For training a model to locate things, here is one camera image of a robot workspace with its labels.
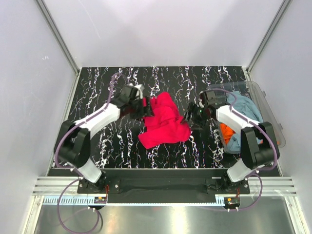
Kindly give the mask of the pink red t shirt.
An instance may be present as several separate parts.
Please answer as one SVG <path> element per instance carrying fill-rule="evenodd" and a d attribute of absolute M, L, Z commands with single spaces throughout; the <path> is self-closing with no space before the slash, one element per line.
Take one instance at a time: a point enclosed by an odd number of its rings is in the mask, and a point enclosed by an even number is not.
<path fill-rule="evenodd" d="M 181 123 L 176 104 L 167 92 L 160 93 L 151 99 L 154 117 L 145 117 L 146 132 L 138 136 L 139 141 L 146 149 L 154 148 L 160 144 L 175 144 L 185 142 L 190 138 L 189 124 Z"/>

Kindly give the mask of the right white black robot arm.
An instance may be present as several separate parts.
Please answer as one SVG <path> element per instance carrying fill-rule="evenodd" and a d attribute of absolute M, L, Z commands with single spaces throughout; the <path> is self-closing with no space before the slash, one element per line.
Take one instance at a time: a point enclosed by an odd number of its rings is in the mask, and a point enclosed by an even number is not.
<path fill-rule="evenodd" d="M 200 93 L 199 102 L 190 102 L 183 118 L 194 127 L 202 129 L 209 120 L 226 124 L 240 140 L 240 159 L 210 188 L 233 193 L 244 180 L 256 176 L 260 171 L 270 171 L 280 157 L 278 144 L 270 122 L 252 119 L 241 112 L 236 104 L 237 93 L 221 88 L 208 89 Z"/>

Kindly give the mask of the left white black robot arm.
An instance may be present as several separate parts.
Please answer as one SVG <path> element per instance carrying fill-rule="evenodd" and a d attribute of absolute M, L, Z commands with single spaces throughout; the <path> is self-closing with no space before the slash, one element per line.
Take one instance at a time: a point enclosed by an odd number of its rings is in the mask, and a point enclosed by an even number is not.
<path fill-rule="evenodd" d="M 91 139 L 104 127 L 125 115 L 142 119 L 154 115 L 150 99 L 143 95 L 142 84 L 125 85 L 120 93 L 109 95 L 107 103 L 90 115 L 77 121 L 62 123 L 54 147 L 54 162 L 66 162 L 78 173 L 94 193 L 107 186 L 106 175 L 91 160 Z"/>

